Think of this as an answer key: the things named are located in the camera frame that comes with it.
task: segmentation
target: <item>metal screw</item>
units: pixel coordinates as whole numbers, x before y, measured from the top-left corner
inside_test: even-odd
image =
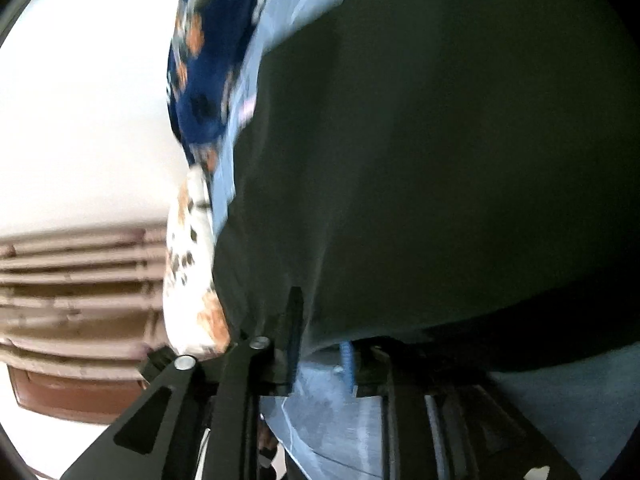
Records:
[[[196,365],[196,359],[190,355],[181,355],[174,361],[174,366],[178,370],[191,370]]]
[[[259,335],[258,337],[254,337],[254,339],[251,341],[249,346],[254,350],[263,350],[267,348],[267,346],[269,346],[270,344],[271,344],[271,341],[269,341],[268,337]]]

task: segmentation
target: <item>black plastic part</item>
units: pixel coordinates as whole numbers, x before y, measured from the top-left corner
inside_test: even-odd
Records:
[[[37,480],[0,424],[0,472],[2,480]]]
[[[361,344],[358,350],[357,396],[383,396],[384,480],[521,479],[545,465],[555,480],[579,480],[551,443],[481,376],[392,340]]]
[[[158,375],[162,373],[162,370],[168,367],[176,358],[175,352],[169,346],[163,346],[158,350],[155,350],[146,356],[144,361],[138,369],[142,376],[146,379],[146,382],[151,383]]]
[[[195,474],[194,428],[206,407],[191,370],[168,366],[63,474],[62,480],[187,480]]]
[[[273,363],[261,370],[260,395],[285,397],[291,392],[300,359],[303,306],[302,290],[294,286],[289,291],[284,313],[266,323],[265,333],[274,334]]]
[[[265,363],[270,354],[273,354],[271,345],[254,349],[249,341],[229,353],[211,419],[204,480],[257,477],[257,397],[251,395],[250,384],[252,368],[260,365],[259,358]]]

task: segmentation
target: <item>blue floral fabric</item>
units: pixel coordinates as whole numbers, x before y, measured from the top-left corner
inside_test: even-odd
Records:
[[[167,98],[189,164],[213,171],[229,99],[265,0],[178,0]]]
[[[263,53],[293,35],[342,0],[266,0],[255,33],[245,53],[238,81],[230,104],[227,134],[223,139],[220,161],[211,183],[214,234],[217,236],[226,221],[227,205],[233,199],[233,150],[242,126],[246,122],[245,109],[256,96],[258,70]]]

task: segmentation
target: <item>black mount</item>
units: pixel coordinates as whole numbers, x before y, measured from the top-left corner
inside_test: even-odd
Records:
[[[258,478],[260,396],[287,396],[295,380],[302,292],[265,334],[197,362],[169,348],[148,358],[139,399],[62,480]],[[520,480],[549,466],[549,480],[579,480],[559,453],[482,378],[391,339],[356,344],[356,396],[382,396],[385,480]],[[203,436],[209,431],[205,449]]]

